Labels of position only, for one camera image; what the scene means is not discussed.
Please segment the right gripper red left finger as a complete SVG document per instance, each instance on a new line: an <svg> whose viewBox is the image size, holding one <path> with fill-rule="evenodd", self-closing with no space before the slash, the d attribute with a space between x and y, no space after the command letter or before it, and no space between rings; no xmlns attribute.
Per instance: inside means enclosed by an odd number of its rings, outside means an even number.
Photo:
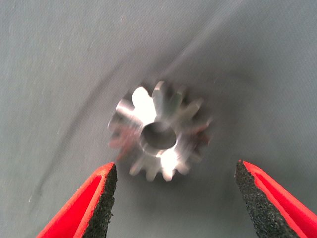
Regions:
<svg viewBox="0 0 317 238"><path fill-rule="evenodd" d="M115 163L96 169L37 235L39 238L105 238L117 182Z"/></svg>

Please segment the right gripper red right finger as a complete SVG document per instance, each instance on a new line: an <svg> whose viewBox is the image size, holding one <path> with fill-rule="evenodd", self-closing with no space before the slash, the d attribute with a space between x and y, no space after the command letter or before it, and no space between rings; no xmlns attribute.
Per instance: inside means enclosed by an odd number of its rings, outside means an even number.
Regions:
<svg viewBox="0 0 317 238"><path fill-rule="evenodd" d="M317 236L317 215L261 168L239 160L235 180L258 237Z"/></svg>

